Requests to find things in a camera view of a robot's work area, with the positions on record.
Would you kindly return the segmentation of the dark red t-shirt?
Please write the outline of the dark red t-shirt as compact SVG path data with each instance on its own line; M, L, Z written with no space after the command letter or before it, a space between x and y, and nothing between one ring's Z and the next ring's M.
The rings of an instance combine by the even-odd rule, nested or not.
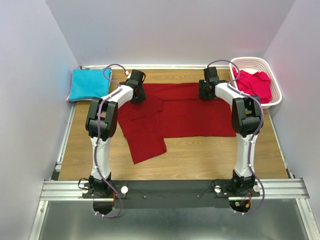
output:
M128 101L118 110L134 164L164 154L166 138L235 137L229 104L199 98L198 83L147 83L143 88L144 101Z

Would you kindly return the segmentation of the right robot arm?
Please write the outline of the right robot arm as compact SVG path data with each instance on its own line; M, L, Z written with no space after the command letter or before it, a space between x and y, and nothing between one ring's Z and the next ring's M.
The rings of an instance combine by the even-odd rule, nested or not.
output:
M258 133L263 125L263 110L258 96L234 88L218 77L217 69L208 66L199 81L199 98L222 99L231 106L231 126L237 137L237 159L228 190L241 196L251 190L256 181L254 154Z

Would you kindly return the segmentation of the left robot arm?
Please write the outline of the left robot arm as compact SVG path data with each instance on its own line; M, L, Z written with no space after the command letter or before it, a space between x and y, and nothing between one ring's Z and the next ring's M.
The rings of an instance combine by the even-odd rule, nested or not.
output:
M104 198L114 192L111 185L110 143L117 129L118 110L127 102L139 103L146 100L143 83L146 74L140 70L126 73L126 81L103 97L94 97L90 101L85 122L92 143L92 170L86 190Z

